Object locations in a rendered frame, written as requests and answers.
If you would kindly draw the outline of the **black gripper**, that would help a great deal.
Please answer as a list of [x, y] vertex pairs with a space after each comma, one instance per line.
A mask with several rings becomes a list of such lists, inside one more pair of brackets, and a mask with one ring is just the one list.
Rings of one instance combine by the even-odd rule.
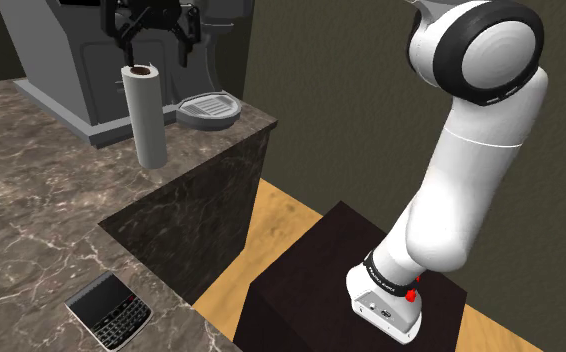
[[[187, 20], [187, 32], [179, 23], [182, 15]], [[199, 8], [182, 6], [178, 0], [105, 0], [100, 16], [102, 31], [123, 51], [129, 67], [135, 65], [132, 40], [142, 28], [169, 30], [177, 39], [178, 63], [183, 68], [193, 46], [201, 41]]]

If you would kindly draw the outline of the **dark robot stand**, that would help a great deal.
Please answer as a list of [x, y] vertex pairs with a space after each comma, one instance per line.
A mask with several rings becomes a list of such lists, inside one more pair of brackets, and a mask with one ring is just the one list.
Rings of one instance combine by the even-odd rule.
[[467, 293], [440, 273], [421, 276], [421, 328], [406, 345], [353, 312], [346, 274], [384, 236], [335, 205], [250, 284], [234, 344], [242, 352], [455, 352]]

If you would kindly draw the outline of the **grey coffee machine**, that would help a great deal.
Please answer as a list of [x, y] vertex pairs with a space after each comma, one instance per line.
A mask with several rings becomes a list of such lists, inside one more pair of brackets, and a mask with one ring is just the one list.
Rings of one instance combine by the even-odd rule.
[[[100, 28], [87, 0], [0, 0], [0, 12], [25, 78], [16, 88], [44, 112], [96, 148], [132, 136], [122, 84], [124, 57]], [[177, 39], [152, 29], [133, 41], [135, 59], [159, 71], [166, 123], [201, 131], [232, 126], [242, 104], [224, 91], [215, 71], [219, 35], [252, 13], [254, 0], [180, 0], [201, 12], [202, 40], [179, 64]]]

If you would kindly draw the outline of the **white paper towel roll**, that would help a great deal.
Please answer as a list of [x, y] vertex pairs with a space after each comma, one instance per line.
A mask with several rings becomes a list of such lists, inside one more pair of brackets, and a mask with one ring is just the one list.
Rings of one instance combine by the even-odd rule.
[[159, 71], [152, 65], [121, 68], [137, 158], [146, 169], [167, 163], [167, 146]]

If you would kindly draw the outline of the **black keypad phone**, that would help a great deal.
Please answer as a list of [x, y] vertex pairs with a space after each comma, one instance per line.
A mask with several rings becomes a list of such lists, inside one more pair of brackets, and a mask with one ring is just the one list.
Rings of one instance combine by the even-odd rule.
[[111, 271], [64, 304], [106, 352], [119, 352], [152, 317], [150, 307]]

